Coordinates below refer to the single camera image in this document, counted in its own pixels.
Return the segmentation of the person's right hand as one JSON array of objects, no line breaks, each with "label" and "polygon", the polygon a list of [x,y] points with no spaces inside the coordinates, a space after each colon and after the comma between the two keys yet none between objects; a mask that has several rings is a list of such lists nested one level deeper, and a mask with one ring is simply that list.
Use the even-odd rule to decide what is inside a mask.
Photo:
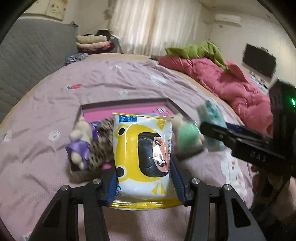
[{"label": "person's right hand", "polygon": [[252,179],[253,204],[262,204],[263,210],[267,210],[267,204],[271,204],[270,213],[283,223],[295,219],[295,178],[289,181],[284,176],[276,176],[267,173],[257,166],[251,166],[255,173]]}]

